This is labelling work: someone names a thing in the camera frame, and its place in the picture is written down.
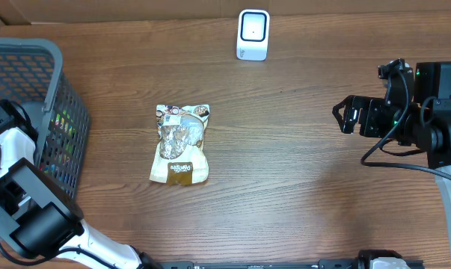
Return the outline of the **brown nuts snack pouch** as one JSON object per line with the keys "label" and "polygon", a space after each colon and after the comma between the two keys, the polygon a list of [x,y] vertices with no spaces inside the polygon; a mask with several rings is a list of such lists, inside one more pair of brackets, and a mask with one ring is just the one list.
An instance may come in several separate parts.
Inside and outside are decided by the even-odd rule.
{"label": "brown nuts snack pouch", "polygon": [[194,185],[205,182],[209,164],[203,153],[210,106],[157,105],[159,143],[149,180],[166,185]]}

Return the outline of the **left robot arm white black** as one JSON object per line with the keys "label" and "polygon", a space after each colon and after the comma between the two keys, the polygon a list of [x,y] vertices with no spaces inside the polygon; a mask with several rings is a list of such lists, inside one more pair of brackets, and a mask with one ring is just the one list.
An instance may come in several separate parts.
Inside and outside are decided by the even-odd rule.
{"label": "left robot arm white black", "polygon": [[35,167],[37,137],[24,108],[0,100],[0,253],[22,266],[60,258],[89,268],[160,268],[88,225],[70,196]]}

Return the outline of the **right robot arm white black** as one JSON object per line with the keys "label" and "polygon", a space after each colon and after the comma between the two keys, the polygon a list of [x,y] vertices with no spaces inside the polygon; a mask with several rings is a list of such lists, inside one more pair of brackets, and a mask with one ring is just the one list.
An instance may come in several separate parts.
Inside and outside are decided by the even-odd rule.
{"label": "right robot arm white black", "polygon": [[[451,61],[422,62],[411,68],[399,58],[377,68],[386,93],[382,98],[347,96],[332,109],[340,130],[359,125],[363,137],[378,143],[361,158],[368,167],[416,170],[434,175],[447,219],[451,256]],[[415,146],[400,156],[427,155],[427,165],[369,161],[390,142]]]}

